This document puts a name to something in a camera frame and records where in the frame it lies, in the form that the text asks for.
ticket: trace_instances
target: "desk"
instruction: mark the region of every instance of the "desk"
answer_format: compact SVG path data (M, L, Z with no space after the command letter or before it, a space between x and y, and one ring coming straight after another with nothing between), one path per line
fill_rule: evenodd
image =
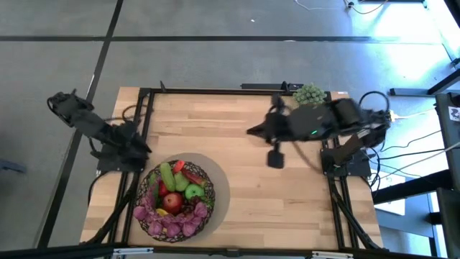
M119 117L125 107L136 104L138 92L139 88L120 88L114 117ZM331 97L347 95L332 92ZM283 98L294 105L291 97ZM172 155L203 154L218 163L226 174L229 209L222 224L209 236L175 244L153 240L133 219L128 245L336 250L326 177L309 168L290 143L281 147L285 167L268 168L266 158L270 147L262 139L246 135L246 129L259 124L269 107L268 95L155 94L147 138L152 154L141 179ZM321 142L305 142L300 146L321 167ZM120 178L120 173L109 173L94 186L81 241L93 237L112 213ZM354 216L369 236L382 245L369 187L358 177L350 177L348 186ZM343 215L341 222L346 244L350 246ZM118 241L123 224L124 215L121 215Z

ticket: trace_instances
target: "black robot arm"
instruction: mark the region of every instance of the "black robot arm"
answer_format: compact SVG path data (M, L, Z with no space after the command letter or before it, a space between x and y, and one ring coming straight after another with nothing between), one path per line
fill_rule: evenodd
M361 148L380 144L389 126L386 111L361 109L353 99L300 105L292 110L278 95L274 95L265 121L248 129L247 134L262 137L275 147L267 160L268 166L274 168L284 166L280 142L327 140L352 135L343 146L324 150L332 165L343 165Z
M98 170L140 172L144 168L151 150L137 132L137 122L108 124L92 112L92 104L75 95L75 90L70 94L55 94L47 100L47 105L69 127L103 144L102 151L91 152L99 159Z

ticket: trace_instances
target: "fruit bowl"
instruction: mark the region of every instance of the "fruit bowl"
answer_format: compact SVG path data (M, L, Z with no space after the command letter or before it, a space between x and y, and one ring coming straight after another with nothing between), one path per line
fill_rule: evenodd
M213 184L200 166L172 160L144 177L137 192L134 217L154 240L182 242L203 230L215 200Z

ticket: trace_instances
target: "green apple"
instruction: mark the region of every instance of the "green apple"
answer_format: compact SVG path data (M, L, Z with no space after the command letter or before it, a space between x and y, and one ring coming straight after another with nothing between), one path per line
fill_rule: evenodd
M190 184L185 189L185 197L187 200L192 199L193 196L202 197L204 196L204 189L201 188L198 184Z

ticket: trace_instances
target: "red pepper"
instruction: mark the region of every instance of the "red pepper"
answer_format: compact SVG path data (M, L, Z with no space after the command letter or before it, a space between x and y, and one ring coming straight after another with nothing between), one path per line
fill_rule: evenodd
M182 170L182 168L184 167L185 165L185 162L182 161L182 160L178 160L175 165L174 165L174 168L172 169L172 172L173 173L179 173L180 170Z
M198 184L199 186L203 187L208 183L207 180L201 178L200 176L197 176L195 174L193 174L192 172L190 172L189 170L183 168L182 169L182 174L183 176L185 176L189 181L191 181L192 183L196 183Z

